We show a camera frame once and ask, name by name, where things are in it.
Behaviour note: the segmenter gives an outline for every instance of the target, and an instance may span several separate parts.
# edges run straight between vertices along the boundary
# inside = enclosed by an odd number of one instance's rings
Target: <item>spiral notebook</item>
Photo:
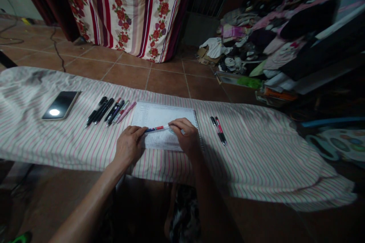
[[[177,118],[187,118],[199,130],[194,109],[146,102],[137,102],[132,124],[152,128],[167,125],[170,121]],[[169,129],[146,133],[142,146],[152,149],[182,151],[178,137]]]

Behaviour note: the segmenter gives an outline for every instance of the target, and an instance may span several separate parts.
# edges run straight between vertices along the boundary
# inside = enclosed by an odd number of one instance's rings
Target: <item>spiral binding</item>
[[[199,133],[200,147],[201,147],[202,151],[204,152],[204,142],[203,142],[203,138],[202,138],[202,135],[201,135],[200,129],[199,129],[199,123],[198,123],[198,119],[197,119],[197,113],[195,112],[195,110],[193,110],[193,112],[194,112],[195,124],[197,125],[197,129],[198,129],[198,133]]]

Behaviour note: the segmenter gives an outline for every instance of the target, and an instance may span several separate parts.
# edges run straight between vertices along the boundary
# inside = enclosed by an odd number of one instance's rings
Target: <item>phone screen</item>
[[[70,107],[73,99],[75,98],[76,91],[62,91],[47,109],[46,113],[43,115],[43,120],[48,119],[60,119],[65,116],[68,108]]]

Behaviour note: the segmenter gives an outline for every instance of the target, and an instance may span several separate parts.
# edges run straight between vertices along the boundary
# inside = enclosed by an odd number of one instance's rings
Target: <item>black wire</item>
[[[58,52],[58,49],[57,49],[57,46],[56,46],[57,45],[57,41],[55,41],[55,40],[52,39],[53,38],[53,35],[55,35],[55,33],[56,33],[56,27],[53,27],[53,33],[52,33],[50,39],[53,41],[54,49],[56,50],[58,57],[60,57],[60,59],[62,60],[61,64],[62,64],[63,72],[66,72],[66,69],[65,69],[65,60],[62,59],[60,53]]]
[[[19,42],[15,42],[15,43],[8,43],[8,44],[0,44],[0,45],[1,45],[1,46],[6,46],[6,45],[11,45],[11,44],[22,44],[22,43],[24,43],[24,40],[22,40],[22,39],[18,39],[18,38],[5,38],[5,37],[1,36],[1,34],[2,34],[4,31],[7,31],[8,29],[11,29],[12,27],[15,27],[15,26],[16,26],[16,24],[18,23],[18,16],[16,15],[16,11],[15,11],[15,9],[14,9],[14,6],[12,5],[12,3],[11,3],[9,0],[7,0],[7,1],[9,2],[9,4],[10,4],[11,8],[12,8],[12,9],[13,9],[13,11],[14,11],[14,14],[15,14],[15,22],[14,22],[14,24],[12,24],[11,26],[6,27],[5,29],[3,29],[3,30],[1,30],[1,31],[0,31],[0,38],[5,39],[5,40],[18,40]]]
[[[30,167],[29,167],[29,169],[28,169],[28,171],[26,172],[26,174],[24,175],[24,177],[22,178],[22,180],[13,188],[13,189],[11,189],[11,193],[13,194],[14,193],[14,191],[19,187],[19,186],[21,186],[21,184],[27,179],[27,177],[28,177],[28,175],[30,174],[30,172],[33,170],[33,168],[34,168],[34,166],[35,166],[35,164],[32,164]]]

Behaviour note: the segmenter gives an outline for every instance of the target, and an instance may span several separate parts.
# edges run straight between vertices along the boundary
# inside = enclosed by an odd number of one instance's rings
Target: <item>striped cloth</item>
[[[82,93],[69,117],[42,121],[60,91]],[[0,76],[0,157],[67,169],[102,171],[133,111],[116,126],[91,125],[88,115],[102,96],[194,108],[206,162],[220,189],[231,196],[318,210],[349,204],[353,182],[338,175],[301,138],[282,113],[260,106],[185,99],[46,69],[16,67]],[[220,118],[228,140],[219,142],[210,116]],[[131,174],[194,185],[184,153],[147,149]]]
[[[87,42],[162,63],[172,57],[187,0],[68,1]]]

